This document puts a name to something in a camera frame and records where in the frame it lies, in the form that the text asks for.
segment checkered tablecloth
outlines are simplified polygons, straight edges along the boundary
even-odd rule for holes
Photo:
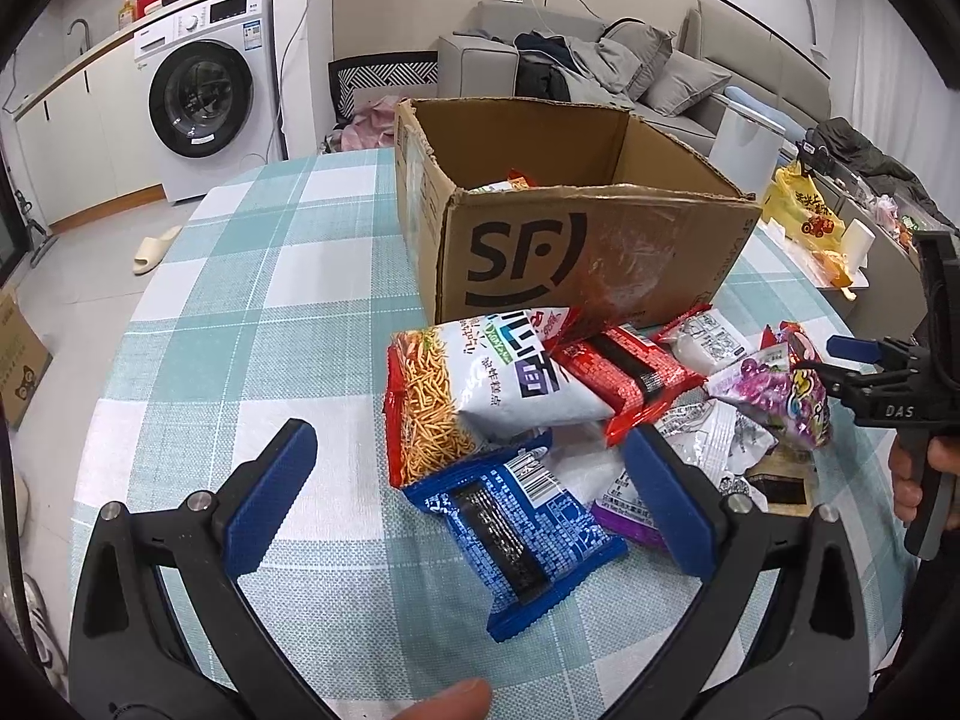
[[[748,337],[797,319],[823,348],[846,332],[786,256],[755,233],[715,303]],[[74,586],[99,507],[176,507],[216,490],[290,416],[314,425],[317,467],[260,570],[240,581],[304,678],[344,718],[387,718],[464,677],[493,684],[494,718],[598,717],[697,590],[668,557],[631,547],[503,644],[491,597],[443,522],[388,487],[380,414],[391,333],[425,324],[395,210],[392,151],[268,165],[206,196],[133,314],[83,450]],[[833,409],[819,452],[843,515],[880,660],[899,627],[909,556],[891,515],[891,435]],[[184,629],[227,680],[176,575]],[[733,637],[730,674],[760,622],[764,581]]]

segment brown cardboard box on floor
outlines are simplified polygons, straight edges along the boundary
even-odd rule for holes
[[[13,295],[0,295],[0,397],[11,427],[20,426],[50,360],[50,352],[27,324]]]
[[[578,306],[573,332],[712,298],[760,204],[631,115],[513,98],[397,106],[397,213],[431,322]],[[472,193],[518,170],[540,187]]]

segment barcode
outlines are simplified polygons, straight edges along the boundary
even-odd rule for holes
[[[504,466],[517,480],[517,485],[520,485],[520,489],[523,490],[523,494],[527,496],[527,500],[534,509],[539,509],[563,492],[560,482],[539,461],[539,458],[545,454],[546,449],[538,447],[518,455]]]

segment pink fabric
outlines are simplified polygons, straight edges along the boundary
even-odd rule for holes
[[[378,148],[394,144],[394,108],[400,98],[387,95],[376,103],[368,103],[353,114],[353,121],[344,127],[340,151]]]

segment faucet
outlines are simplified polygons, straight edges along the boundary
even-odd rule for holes
[[[84,50],[90,50],[90,25],[86,22],[86,19],[74,19],[66,33],[69,35],[78,23],[83,25],[83,44],[80,44],[80,54],[82,55]]]

